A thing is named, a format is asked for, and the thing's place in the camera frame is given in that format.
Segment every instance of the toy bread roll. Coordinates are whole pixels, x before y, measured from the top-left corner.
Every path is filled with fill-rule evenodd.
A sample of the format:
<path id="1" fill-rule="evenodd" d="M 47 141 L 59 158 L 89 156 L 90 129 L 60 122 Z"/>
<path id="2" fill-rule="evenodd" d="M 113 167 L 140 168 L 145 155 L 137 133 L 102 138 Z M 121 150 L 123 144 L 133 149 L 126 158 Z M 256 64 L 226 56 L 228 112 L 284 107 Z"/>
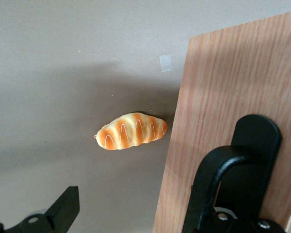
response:
<path id="1" fill-rule="evenodd" d="M 128 113 L 97 132 L 98 144 L 107 150 L 122 150 L 161 139 L 167 131 L 162 119 L 142 113 Z"/>

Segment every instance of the white icing stripe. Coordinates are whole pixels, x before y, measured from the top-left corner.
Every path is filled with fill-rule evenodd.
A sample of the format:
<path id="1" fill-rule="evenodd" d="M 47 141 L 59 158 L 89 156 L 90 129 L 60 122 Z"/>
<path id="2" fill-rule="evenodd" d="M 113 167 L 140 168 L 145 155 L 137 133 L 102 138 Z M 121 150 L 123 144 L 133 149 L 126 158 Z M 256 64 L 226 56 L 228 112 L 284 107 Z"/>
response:
<path id="1" fill-rule="evenodd" d="M 125 127 L 124 124 L 122 124 L 122 125 L 121 125 L 121 133 L 120 133 L 120 143 L 119 143 L 119 147 L 117 147 L 117 146 L 115 145 L 113 138 L 112 138 L 111 135 L 109 135 L 109 134 L 108 134 L 108 135 L 106 136 L 106 138 L 105 138 L 105 145 L 104 145 L 104 147 L 107 147 L 107 146 L 106 146 L 106 145 L 107 145 L 107 139 L 108 139 L 108 137 L 109 137 L 109 138 L 111 139 L 111 141 L 112 141 L 114 147 L 115 147 L 116 149 L 121 149 L 123 128 L 124 128 L 124 131 L 125 131 L 125 133 L 126 133 L 126 138 L 127 138 L 127 141 L 128 141 L 129 147 L 132 147 L 132 146 L 134 145 L 134 142 L 135 142 L 135 139 L 136 139 L 136 134 L 137 134 L 137 133 L 136 133 L 136 131 L 137 131 L 137 123 L 140 124 L 141 132 L 142 132 L 142 137 L 143 137 L 143 143 L 145 143 L 146 141 L 145 141 L 144 131 L 142 130 L 142 124 L 141 124 L 141 121 L 138 119 L 138 120 L 136 121 L 136 124 L 135 124 L 135 134 L 134 134 L 134 138 L 133 138 L 132 143 L 129 142 L 129 136 L 128 136 L 128 134 L 127 134 L 126 127 Z M 151 122 L 151 124 L 150 124 L 150 128 L 149 128 L 149 129 L 150 129 L 150 130 L 149 130 L 149 135 L 148 135 L 148 138 L 147 138 L 147 143 L 149 143 L 149 139 L 150 139 L 150 136 L 151 136 L 151 126 L 153 126 L 153 133 L 154 133 L 154 138 L 155 138 L 155 140 L 157 140 L 158 137 L 159 137 L 159 135 L 160 135 L 160 129 L 162 129 L 162 133 L 163 133 L 163 135 L 165 135 L 165 133 L 166 133 L 166 131 L 164 132 L 164 129 L 163 129 L 162 124 L 160 124 L 160 125 L 159 125 L 158 134 L 157 134 L 157 136 L 155 136 L 154 123 Z"/>

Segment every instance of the tape piece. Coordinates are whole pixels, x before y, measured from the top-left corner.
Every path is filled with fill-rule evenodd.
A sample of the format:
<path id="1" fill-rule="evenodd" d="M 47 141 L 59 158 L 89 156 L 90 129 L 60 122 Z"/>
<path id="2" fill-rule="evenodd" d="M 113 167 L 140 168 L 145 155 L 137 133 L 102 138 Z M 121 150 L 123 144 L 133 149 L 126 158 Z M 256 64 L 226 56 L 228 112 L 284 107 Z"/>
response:
<path id="1" fill-rule="evenodd" d="M 160 63 L 161 63 L 161 71 L 166 72 L 172 70 L 171 65 L 171 55 L 161 55 L 160 56 Z"/>

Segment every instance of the bread squishy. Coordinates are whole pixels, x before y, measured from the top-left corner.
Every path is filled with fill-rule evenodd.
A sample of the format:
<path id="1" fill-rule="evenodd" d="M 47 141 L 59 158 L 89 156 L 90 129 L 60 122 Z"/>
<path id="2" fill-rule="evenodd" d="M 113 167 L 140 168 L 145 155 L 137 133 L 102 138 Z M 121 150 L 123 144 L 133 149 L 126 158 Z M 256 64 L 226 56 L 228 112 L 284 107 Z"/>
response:
<path id="1" fill-rule="evenodd" d="M 128 113 L 103 126 L 94 136 L 107 150 L 122 150 L 161 139 L 167 131 L 164 120 L 142 113 Z"/>

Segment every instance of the wooden board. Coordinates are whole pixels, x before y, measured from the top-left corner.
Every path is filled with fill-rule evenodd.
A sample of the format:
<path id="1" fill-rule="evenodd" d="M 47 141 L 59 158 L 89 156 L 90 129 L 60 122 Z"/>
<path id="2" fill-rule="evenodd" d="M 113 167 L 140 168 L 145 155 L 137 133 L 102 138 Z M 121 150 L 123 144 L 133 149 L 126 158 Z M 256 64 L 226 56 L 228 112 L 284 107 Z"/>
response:
<path id="1" fill-rule="evenodd" d="M 285 227 L 291 214 L 291 12 L 190 39 L 154 222 L 179 233 L 196 170 L 230 145 L 237 120 L 271 118 L 283 142 L 260 216 Z"/>

